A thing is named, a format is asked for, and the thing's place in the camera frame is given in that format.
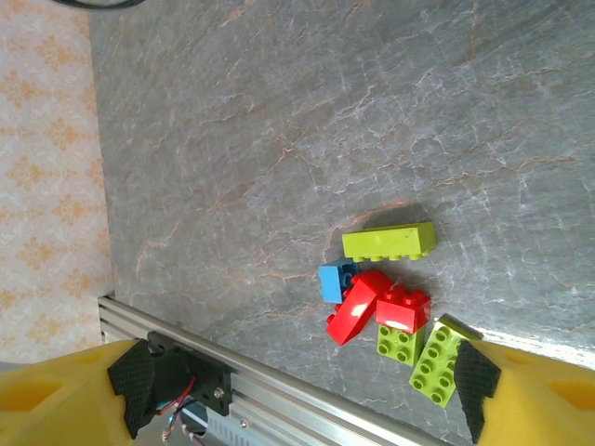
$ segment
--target red lego brick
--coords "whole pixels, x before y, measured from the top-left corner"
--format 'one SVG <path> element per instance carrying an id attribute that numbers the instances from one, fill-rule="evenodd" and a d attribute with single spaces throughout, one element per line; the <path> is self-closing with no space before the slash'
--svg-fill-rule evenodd
<path id="1" fill-rule="evenodd" d="M 395 286 L 378 298 L 376 322 L 402 330 L 410 335 L 430 320 L 430 298 L 421 290 L 407 293 Z"/>
<path id="2" fill-rule="evenodd" d="M 377 299 L 392 287 L 392 280 L 381 271 L 369 270 L 356 274 L 353 285 L 343 296 L 341 305 L 335 306 L 335 314 L 327 318 L 326 331 L 343 346 L 357 336 L 376 311 Z"/>

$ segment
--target screw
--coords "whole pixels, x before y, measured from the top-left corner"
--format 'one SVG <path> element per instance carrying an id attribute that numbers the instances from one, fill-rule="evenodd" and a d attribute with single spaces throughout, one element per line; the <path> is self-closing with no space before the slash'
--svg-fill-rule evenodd
<path id="1" fill-rule="evenodd" d="M 215 398 L 217 398 L 218 400 L 220 400 L 221 398 L 223 398 L 223 395 L 225 395 L 225 392 L 223 391 L 223 389 L 221 387 L 217 387 L 215 389 L 215 391 L 213 392 L 213 396 Z"/>

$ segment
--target red wire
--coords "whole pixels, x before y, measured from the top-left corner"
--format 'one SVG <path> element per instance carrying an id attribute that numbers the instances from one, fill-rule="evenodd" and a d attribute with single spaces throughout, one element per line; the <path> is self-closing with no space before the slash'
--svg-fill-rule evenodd
<path id="1" fill-rule="evenodd" d="M 179 397 L 177 397 L 175 400 L 171 401 L 164 408 L 160 409 L 159 412 L 157 412 L 157 413 L 159 413 L 160 415 L 163 415 L 174 404 L 181 404 L 186 399 L 186 397 L 188 395 L 190 395 L 190 392 L 192 392 L 192 388 L 194 387 L 195 382 L 196 382 L 196 376 L 192 379 L 192 381 L 186 387 L 186 390 L 184 390 Z"/>

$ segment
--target wire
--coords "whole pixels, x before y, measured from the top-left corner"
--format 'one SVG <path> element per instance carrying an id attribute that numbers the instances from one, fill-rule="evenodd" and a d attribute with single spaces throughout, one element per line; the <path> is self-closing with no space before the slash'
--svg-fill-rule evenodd
<path id="1" fill-rule="evenodd" d="M 164 408 L 162 408 L 161 410 L 159 410 L 157 412 L 160 415 L 163 415 L 165 412 L 167 412 L 167 410 L 170 407 L 172 407 L 174 405 L 176 406 L 176 410 L 169 417 L 169 421 L 167 423 L 167 427 L 161 433 L 161 441 L 164 444 L 167 444 L 167 442 L 169 441 L 169 436 L 171 435 L 171 433 L 174 430 L 174 425 L 176 423 L 176 419 L 181 414 L 182 409 L 184 407 L 187 407 L 188 405 L 190 405 L 190 404 L 192 404 L 194 402 L 194 400 L 190 400 L 190 401 L 186 401 L 186 402 L 184 402 L 184 400 L 186 400 L 186 398 L 188 397 L 188 395 L 190 395 L 190 392 L 192 392 L 192 388 L 194 387 L 194 383 L 195 382 L 196 382 L 196 376 L 192 379 L 192 381 L 188 384 L 188 386 L 186 387 L 186 389 L 182 392 L 182 394 L 179 397 L 177 397 L 175 400 L 171 401 Z"/>
<path id="2" fill-rule="evenodd" d="M 78 0 L 53 0 L 55 3 L 64 5 L 66 7 L 78 7 L 79 9 L 87 9 L 91 11 L 113 11 L 115 9 L 128 9 L 140 5 L 145 0 L 125 0 L 124 2 L 115 3 L 113 5 L 97 5 L 79 2 Z"/>
<path id="3" fill-rule="evenodd" d="M 206 426 L 205 426 L 205 431 L 202 433 L 198 433 L 198 432 L 194 432 L 190 429 L 190 427 L 184 423 L 183 419 L 181 416 L 182 413 L 185 414 L 191 414 L 192 418 L 194 418 L 194 415 L 192 413 L 192 411 L 189 411 L 188 409 L 186 409 L 188 406 L 193 405 L 193 404 L 197 404 L 197 401 L 192 399 L 192 398 L 188 398 L 186 401 L 184 401 L 182 404 L 180 404 L 178 406 L 178 408 L 176 409 L 176 411 L 174 412 L 174 414 L 171 416 L 171 418 L 169 419 L 169 425 L 167 429 L 164 429 L 164 432 L 161 436 L 164 444 L 167 444 L 167 442 L 169 441 L 169 436 L 171 435 L 171 433 L 174 430 L 174 426 L 176 423 L 179 423 L 179 426 L 181 427 L 182 433 L 186 436 L 188 436 L 188 438 L 190 439 L 190 441 L 196 445 L 196 446 L 205 446 L 205 444 L 203 443 L 203 435 L 206 432 Z"/>
<path id="4" fill-rule="evenodd" d="M 166 406 L 162 407 L 159 411 L 157 411 L 158 414 L 163 415 L 165 412 L 167 412 L 169 410 L 169 408 L 171 408 L 174 405 L 180 405 L 188 395 L 190 395 L 190 392 L 192 392 L 192 388 L 194 387 L 194 383 L 196 382 L 196 376 L 192 379 L 192 381 L 188 384 L 188 386 L 186 387 L 186 389 L 182 392 L 182 394 L 177 397 L 175 400 L 171 401 L 169 404 L 167 404 Z"/>
<path id="5" fill-rule="evenodd" d="M 187 417 L 191 418 L 192 421 L 194 421 L 196 424 L 200 425 L 201 427 L 203 427 L 205 430 L 208 429 L 208 419 L 204 420 L 203 418 L 201 418 L 199 415 L 197 415 L 196 413 L 194 413 L 193 411 L 189 411 L 188 409 L 184 409 L 182 411 L 182 413 L 184 415 L 186 415 Z"/>

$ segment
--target blue lego brick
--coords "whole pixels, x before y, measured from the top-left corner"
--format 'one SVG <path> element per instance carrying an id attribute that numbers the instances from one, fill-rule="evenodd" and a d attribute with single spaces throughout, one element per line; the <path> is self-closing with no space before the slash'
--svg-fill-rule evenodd
<path id="1" fill-rule="evenodd" d="M 323 301 L 329 304 L 342 304 L 343 292 L 351 287 L 351 278 L 360 272 L 350 258 L 340 258 L 318 268 Z"/>

